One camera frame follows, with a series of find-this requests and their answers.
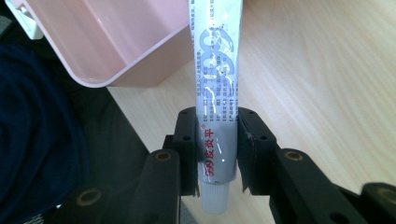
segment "pink container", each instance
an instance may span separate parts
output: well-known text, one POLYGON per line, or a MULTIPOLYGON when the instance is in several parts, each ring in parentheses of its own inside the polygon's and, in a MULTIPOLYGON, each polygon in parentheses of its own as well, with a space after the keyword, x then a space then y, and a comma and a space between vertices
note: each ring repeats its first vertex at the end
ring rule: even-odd
POLYGON ((8 1, 87 87, 152 87, 192 59, 186 0, 8 1))

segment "wooden table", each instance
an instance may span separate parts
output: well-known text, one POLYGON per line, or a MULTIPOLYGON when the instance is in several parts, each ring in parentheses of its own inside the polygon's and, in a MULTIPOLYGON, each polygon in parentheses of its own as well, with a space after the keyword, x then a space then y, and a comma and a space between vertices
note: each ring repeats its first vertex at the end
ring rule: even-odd
MULTIPOLYGON (((255 110, 281 147, 311 156, 335 184, 396 185, 396 1, 246 0, 239 104, 255 110)), ((193 61, 152 89, 109 88, 149 150, 193 106, 193 61)), ((268 197, 232 183, 229 210, 199 223, 273 223, 268 197)))

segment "dark blue fabric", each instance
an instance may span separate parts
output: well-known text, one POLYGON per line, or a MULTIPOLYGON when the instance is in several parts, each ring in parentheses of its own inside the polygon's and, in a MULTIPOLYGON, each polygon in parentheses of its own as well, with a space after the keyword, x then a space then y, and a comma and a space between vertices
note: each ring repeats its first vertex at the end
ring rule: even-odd
POLYGON ((87 180, 88 158, 60 83, 29 49, 0 45, 0 223, 62 203, 87 180))

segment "white toothpaste tube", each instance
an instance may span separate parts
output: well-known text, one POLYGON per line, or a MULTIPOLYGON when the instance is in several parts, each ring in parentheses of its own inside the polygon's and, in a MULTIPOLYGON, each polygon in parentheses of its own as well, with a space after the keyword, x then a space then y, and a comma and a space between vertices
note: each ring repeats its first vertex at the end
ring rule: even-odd
POLYGON ((242 0, 190 0, 202 207, 227 210, 235 179, 242 0))

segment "tube cap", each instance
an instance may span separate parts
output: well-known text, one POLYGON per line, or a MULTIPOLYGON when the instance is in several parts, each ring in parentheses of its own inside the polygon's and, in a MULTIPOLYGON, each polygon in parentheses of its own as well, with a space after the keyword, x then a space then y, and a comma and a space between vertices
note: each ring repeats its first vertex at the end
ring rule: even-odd
POLYGON ((230 183, 214 185, 201 182, 202 208, 207 213, 218 215, 227 211, 230 183))

